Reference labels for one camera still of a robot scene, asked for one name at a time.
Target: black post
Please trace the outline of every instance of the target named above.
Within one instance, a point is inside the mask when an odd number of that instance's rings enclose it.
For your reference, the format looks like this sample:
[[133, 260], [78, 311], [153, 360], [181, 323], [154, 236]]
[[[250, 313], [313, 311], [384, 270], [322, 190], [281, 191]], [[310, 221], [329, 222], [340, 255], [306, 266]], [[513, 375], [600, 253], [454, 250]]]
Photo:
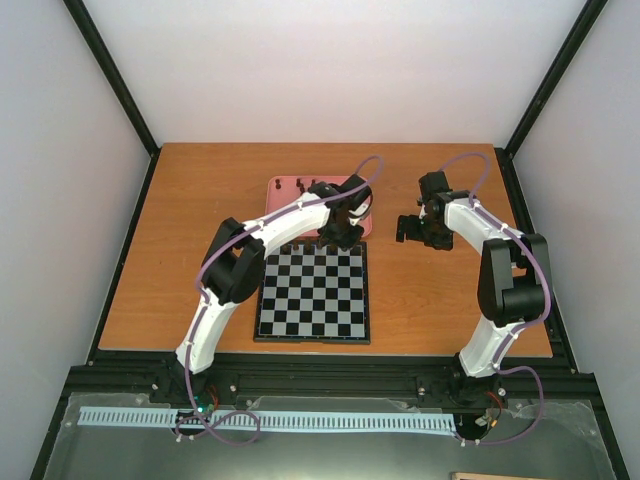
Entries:
[[80, 33], [82, 33], [87, 45], [89, 45], [89, 48], [100, 65], [104, 76], [107, 77], [111, 88], [115, 92], [116, 97], [118, 97], [118, 100], [120, 101], [122, 108], [124, 108], [127, 117], [129, 117], [138, 137], [140, 137], [144, 148], [150, 156], [156, 155], [160, 149], [158, 148], [158, 145], [156, 145], [153, 135], [151, 135], [144, 118], [142, 118], [142, 114], [140, 113], [140, 110], [138, 110], [136, 102], [133, 100], [127, 85], [124, 83], [124, 80], [118, 71], [118, 67], [113, 61], [113, 58], [111, 58], [111, 54], [109, 53], [107, 46], [102, 41], [102, 37], [100, 36], [95, 23], [93, 23], [84, 2], [82, 0], [64, 0], [64, 4], [67, 6], [73, 20], [76, 22], [78, 29], [80, 29]]
[[538, 90], [531, 99], [531, 103], [529, 103], [527, 110], [520, 119], [520, 123], [518, 123], [513, 135], [511, 135], [509, 143], [505, 147], [509, 159], [512, 160], [518, 149], [522, 146], [524, 139], [531, 130], [531, 127], [533, 127], [538, 115], [542, 112], [547, 100], [551, 97], [560, 78], [562, 78], [562, 75], [571, 63], [571, 60], [573, 60], [573, 57], [580, 48], [580, 45], [582, 45], [582, 42], [606, 3], [607, 0], [587, 0], [585, 3], [580, 15], [578, 15], [573, 27], [569, 31], [569, 35], [567, 35], [562, 47], [560, 47], [558, 55], [556, 55], [547, 74], [542, 79]]

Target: slotted white strip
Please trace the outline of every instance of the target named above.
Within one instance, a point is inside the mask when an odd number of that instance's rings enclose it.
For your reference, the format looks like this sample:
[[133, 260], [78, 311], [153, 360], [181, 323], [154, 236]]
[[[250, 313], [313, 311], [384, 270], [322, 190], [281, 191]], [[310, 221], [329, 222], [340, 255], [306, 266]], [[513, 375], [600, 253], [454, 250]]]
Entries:
[[[218, 410], [211, 423], [232, 410]], [[433, 413], [340, 413], [340, 412], [253, 412], [265, 432], [296, 433], [426, 433], [451, 435], [455, 431], [453, 415]], [[175, 428], [177, 409], [81, 407], [78, 425], [109, 427]], [[202, 429], [198, 420], [186, 422]], [[246, 415], [234, 415], [218, 427], [221, 430], [253, 431], [255, 424]]]

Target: gray wall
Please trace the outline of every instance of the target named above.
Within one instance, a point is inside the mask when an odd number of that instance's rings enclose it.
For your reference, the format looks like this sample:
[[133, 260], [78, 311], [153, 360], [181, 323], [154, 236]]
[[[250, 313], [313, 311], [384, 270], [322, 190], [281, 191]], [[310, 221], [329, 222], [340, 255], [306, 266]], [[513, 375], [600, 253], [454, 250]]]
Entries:
[[584, 0], [87, 0], [160, 142], [504, 145]]
[[0, 15], [0, 478], [86, 361], [147, 158], [62, 2]]
[[640, 478], [640, 3], [609, 2], [516, 157], [581, 370]]

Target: black metal frame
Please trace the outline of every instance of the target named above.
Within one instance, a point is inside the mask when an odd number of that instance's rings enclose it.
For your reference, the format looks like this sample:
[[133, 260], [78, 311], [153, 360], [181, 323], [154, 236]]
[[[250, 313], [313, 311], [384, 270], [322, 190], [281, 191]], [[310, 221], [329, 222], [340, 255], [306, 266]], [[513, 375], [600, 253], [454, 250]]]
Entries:
[[[69, 372], [32, 473], [31, 478], [34, 479], [44, 476], [68, 398], [72, 393], [144, 392], [158, 401], [170, 401], [174, 404], [184, 402], [183, 397], [171, 392], [171, 380], [167, 368], [168, 354], [110, 352], [97, 348], [158, 162], [160, 149], [155, 144], [82, 0], [64, 0], [64, 3], [149, 152], [150, 162], [100, 316], [87, 364], [72, 367]], [[586, 1], [509, 143], [504, 149], [496, 148], [495, 150], [517, 227], [526, 233], [533, 233], [534, 228], [513, 165], [513, 158], [606, 3], [607, 0]], [[577, 372], [576, 362], [555, 301], [546, 323], [553, 357], [546, 359], [510, 357], [504, 360], [504, 366], [527, 364], [536, 368], [544, 385], [545, 398], [590, 401], [617, 477], [629, 478], [595, 377], [592, 374]], [[393, 398], [412, 405], [437, 407], [452, 413], [463, 413], [465, 410], [461, 407], [443, 403], [435, 396], [418, 393], [421, 385], [428, 385], [431, 379], [442, 376], [443, 370], [450, 362], [449, 357], [381, 358], [218, 354], [214, 363], [215, 368], [211, 369], [211, 378], [218, 385], [221, 401], [238, 407], [244, 405], [247, 399], [255, 399], [262, 395], [290, 395], [295, 392], [296, 395], [312, 396]], [[230, 385], [236, 386], [234, 392], [228, 388]], [[537, 387], [527, 374], [505, 377], [503, 386], [513, 398], [537, 396]]]

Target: brown wooden surface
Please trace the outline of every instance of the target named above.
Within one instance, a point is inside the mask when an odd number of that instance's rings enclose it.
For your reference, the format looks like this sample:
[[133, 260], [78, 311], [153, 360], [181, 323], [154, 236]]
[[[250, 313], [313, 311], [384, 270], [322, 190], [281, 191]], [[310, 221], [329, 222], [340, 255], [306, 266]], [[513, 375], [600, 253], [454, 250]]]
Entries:
[[[493, 161], [482, 203], [513, 225], [491, 145], [463, 144], [165, 144], [131, 245], [100, 348], [174, 349], [192, 320], [193, 279], [222, 220], [264, 214], [276, 175], [347, 175], [379, 153], [385, 170], [373, 185], [367, 237], [371, 344], [253, 341], [256, 296], [229, 321], [218, 351], [451, 355], [469, 340], [480, 311], [480, 256], [460, 237], [450, 252], [396, 243], [400, 214], [417, 214], [418, 179], [447, 159], [482, 151]], [[447, 170], [453, 189], [471, 189], [483, 167], [471, 158]], [[373, 165], [364, 175], [373, 172]], [[511, 354], [550, 356], [542, 326], [523, 333]]]

